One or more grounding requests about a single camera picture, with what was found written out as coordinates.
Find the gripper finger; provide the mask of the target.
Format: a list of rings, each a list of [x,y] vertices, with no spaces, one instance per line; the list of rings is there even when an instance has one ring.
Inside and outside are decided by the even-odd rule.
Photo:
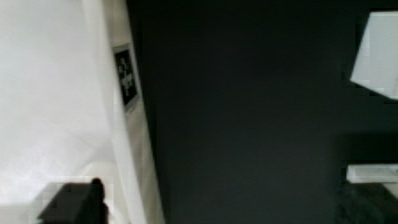
[[[36,216],[38,224],[108,224],[104,186],[97,178],[88,183],[65,183]]]

